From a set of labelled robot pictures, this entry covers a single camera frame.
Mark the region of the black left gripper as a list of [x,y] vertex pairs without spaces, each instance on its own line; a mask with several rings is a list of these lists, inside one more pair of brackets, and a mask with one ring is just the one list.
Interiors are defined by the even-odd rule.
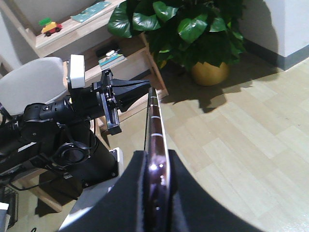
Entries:
[[122,130],[120,128],[118,109],[126,112],[132,104],[144,96],[146,90],[132,91],[138,87],[149,87],[149,80],[120,80],[113,79],[110,69],[103,70],[101,80],[93,82],[91,90],[97,94],[99,106],[103,109],[106,119],[107,131],[116,135]]

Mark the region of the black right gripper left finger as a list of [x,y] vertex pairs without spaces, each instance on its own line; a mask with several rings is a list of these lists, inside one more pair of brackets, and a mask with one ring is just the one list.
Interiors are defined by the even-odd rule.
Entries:
[[147,153],[135,151],[119,180],[85,215],[61,232],[144,232],[143,176]]

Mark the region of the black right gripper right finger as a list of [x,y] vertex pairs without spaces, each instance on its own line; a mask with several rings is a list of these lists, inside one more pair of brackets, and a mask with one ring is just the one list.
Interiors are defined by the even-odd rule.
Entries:
[[175,150],[171,165],[171,232],[259,232],[211,197],[189,173]]

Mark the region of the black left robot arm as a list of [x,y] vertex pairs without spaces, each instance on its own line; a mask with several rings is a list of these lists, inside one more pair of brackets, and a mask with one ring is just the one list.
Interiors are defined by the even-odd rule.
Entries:
[[148,93],[148,80],[114,79],[110,69],[89,87],[49,104],[33,103],[0,127],[0,184],[11,185],[34,168],[70,174],[84,188],[116,175],[116,156],[92,132],[101,116],[110,134],[121,132],[119,112]]

